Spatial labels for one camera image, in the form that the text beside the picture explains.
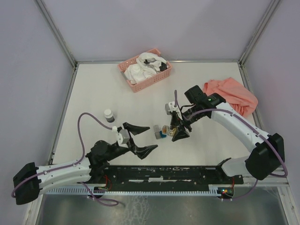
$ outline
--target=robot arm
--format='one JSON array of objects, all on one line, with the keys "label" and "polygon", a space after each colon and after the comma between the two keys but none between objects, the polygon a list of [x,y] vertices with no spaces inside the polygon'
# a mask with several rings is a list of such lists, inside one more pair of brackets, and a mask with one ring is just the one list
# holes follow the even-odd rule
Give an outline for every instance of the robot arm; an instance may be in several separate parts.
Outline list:
[{"label": "robot arm", "polygon": [[208,116],[227,128],[250,152],[249,157],[229,158],[222,162],[222,169],[227,176],[250,173],[258,180],[263,180],[276,170],[281,163],[267,142],[271,143],[284,162],[284,142],[280,135],[270,135],[250,124],[216,93],[207,96],[199,86],[194,86],[185,95],[193,104],[187,111],[181,112],[176,102],[165,106],[167,114],[172,115],[171,126],[176,127],[173,142],[189,137],[186,129],[191,132],[192,123]]},{"label": "robot arm", "polygon": [[157,145],[139,148],[135,145],[131,134],[138,135],[148,129],[150,127],[138,127],[129,123],[123,123],[123,128],[113,127],[112,131],[116,135],[117,142],[114,144],[105,141],[96,142],[79,163],[77,159],[68,163],[39,167],[36,167],[35,163],[26,164],[13,178],[17,205],[29,203],[38,195],[60,186],[87,181],[99,183],[104,175],[103,170],[109,166],[108,161],[129,151],[144,159]]}]

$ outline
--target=folded cloth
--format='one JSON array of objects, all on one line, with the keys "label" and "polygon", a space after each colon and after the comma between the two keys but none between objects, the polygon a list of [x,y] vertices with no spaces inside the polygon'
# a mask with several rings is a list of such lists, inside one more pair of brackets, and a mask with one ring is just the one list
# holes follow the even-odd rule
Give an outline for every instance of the folded cloth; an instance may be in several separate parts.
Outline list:
[{"label": "folded cloth", "polygon": [[257,98],[231,77],[223,81],[208,81],[204,84],[203,92],[207,95],[219,94],[243,117],[253,113],[258,104]]},{"label": "folded cloth", "polygon": [[124,72],[131,84],[140,83],[167,69],[167,61],[156,54],[144,52]]}]

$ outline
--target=gray floor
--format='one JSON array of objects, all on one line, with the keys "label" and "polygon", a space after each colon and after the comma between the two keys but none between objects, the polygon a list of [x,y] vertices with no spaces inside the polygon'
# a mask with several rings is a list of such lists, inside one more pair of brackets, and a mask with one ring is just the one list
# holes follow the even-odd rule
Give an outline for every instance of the gray floor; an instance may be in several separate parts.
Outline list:
[{"label": "gray floor", "polygon": [[[247,188],[236,187],[236,196]],[[276,188],[235,202],[216,197],[114,196],[105,207],[84,196],[45,195],[37,225],[287,225]]]}]

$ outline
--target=white cylindrical container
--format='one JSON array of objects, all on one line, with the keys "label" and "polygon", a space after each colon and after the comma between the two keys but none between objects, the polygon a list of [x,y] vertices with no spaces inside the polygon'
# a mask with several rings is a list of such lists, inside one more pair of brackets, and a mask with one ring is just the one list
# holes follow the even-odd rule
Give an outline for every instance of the white cylindrical container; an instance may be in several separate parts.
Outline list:
[{"label": "white cylindrical container", "polygon": [[105,117],[107,122],[109,122],[109,123],[114,122],[114,115],[113,115],[113,112],[110,109],[106,109],[104,111],[104,117]]}]

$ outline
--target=white table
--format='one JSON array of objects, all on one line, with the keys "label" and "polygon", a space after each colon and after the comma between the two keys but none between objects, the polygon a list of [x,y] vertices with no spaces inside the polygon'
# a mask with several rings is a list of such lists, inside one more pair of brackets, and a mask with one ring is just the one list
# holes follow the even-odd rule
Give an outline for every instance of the white table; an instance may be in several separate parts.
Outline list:
[{"label": "white table", "polygon": [[[89,112],[108,126],[128,122],[149,126],[148,130],[134,136],[139,147],[158,144],[145,159],[140,160],[128,152],[112,161],[111,165],[216,165],[223,159],[249,155],[243,144],[220,124],[202,118],[192,124],[193,131],[187,139],[172,142],[170,137],[155,139],[153,126],[169,125],[171,116],[165,113],[165,104],[174,100],[178,91],[179,105],[189,104],[184,92],[194,85],[203,87],[210,79],[232,77],[242,83],[237,63],[173,63],[171,75],[144,90],[133,93],[117,69],[117,64],[79,65],[66,116],[63,121],[54,164],[80,158],[82,148],[77,133],[77,119]],[[106,122],[103,112],[110,108],[116,121]],[[247,118],[254,124],[253,117]],[[89,116],[82,117],[81,133],[86,153],[98,140],[114,143],[114,134],[100,126]]]}]

